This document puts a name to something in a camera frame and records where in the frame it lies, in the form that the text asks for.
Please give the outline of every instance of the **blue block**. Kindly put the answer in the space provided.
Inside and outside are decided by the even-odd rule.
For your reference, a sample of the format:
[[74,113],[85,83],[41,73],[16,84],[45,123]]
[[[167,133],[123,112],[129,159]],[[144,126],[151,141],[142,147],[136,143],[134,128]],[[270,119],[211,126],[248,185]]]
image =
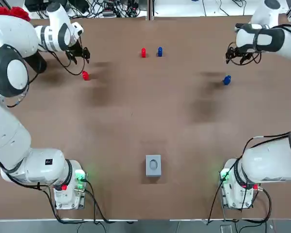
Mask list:
[[159,57],[162,57],[163,56],[163,48],[162,47],[159,47],[158,52],[157,52],[157,55]]
[[230,75],[225,76],[225,78],[223,79],[224,85],[229,85],[230,82],[231,82],[231,76]]

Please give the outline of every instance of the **metal bracket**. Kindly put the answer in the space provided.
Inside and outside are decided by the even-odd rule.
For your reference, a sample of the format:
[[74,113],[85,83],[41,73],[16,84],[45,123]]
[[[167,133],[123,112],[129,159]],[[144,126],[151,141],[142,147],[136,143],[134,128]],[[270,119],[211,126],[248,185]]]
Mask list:
[[154,20],[154,1],[147,0],[147,13],[146,13],[146,20]]

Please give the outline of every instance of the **white robot link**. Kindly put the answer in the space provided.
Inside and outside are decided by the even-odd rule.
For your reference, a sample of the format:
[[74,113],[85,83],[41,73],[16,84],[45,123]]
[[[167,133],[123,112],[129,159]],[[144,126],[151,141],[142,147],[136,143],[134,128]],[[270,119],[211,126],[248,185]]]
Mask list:
[[17,17],[0,16],[0,173],[6,181],[52,185],[57,209],[78,209],[86,178],[80,164],[57,149],[31,148],[30,134],[4,104],[5,97],[22,94],[29,85],[25,61],[37,73],[45,71],[39,45],[40,50],[68,50],[84,57],[77,44],[82,26],[71,24],[59,3],[50,4],[47,11],[50,26],[34,27]]
[[[265,0],[250,23],[236,24],[236,47],[229,48],[226,62],[247,53],[273,52],[291,59],[291,25],[278,25],[277,0]],[[223,204],[228,208],[249,208],[253,187],[258,183],[291,181],[291,132],[244,151],[230,159],[220,172]]]

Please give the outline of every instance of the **sticker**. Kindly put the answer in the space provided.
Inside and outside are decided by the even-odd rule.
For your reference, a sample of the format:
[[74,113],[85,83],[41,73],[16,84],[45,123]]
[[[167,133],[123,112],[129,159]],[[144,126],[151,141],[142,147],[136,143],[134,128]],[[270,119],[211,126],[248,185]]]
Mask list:
[[46,159],[45,160],[45,165],[52,165],[53,164],[53,159]]

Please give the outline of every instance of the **tabletop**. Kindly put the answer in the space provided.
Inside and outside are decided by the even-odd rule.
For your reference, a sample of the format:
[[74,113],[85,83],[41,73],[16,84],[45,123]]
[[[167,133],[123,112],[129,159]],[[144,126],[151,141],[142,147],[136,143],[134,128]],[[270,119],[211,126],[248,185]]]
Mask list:
[[[225,63],[235,23],[248,21],[78,20],[91,52],[84,69],[91,80],[68,74],[43,54],[46,72],[12,113],[30,132],[32,147],[58,148],[80,162],[106,218],[207,218],[226,160],[238,157],[252,136],[291,130],[291,61],[263,54],[258,65]],[[163,57],[156,56],[158,47]],[[81,66],[79,59],[71,70]],[[155,181],[145,174],[148,154],[162,156]],[[291,218],[291,183],[263,187],[273,200],[271,218]],[[93,218],[87,198],[85,210],[61,211],[61,217]],[[266,205],[261,195],[242,217],[263,218]],[[212,217],[223,218],[219,198]],[[32,218],[53,218],[45,195],[0,177],[0,219]]]

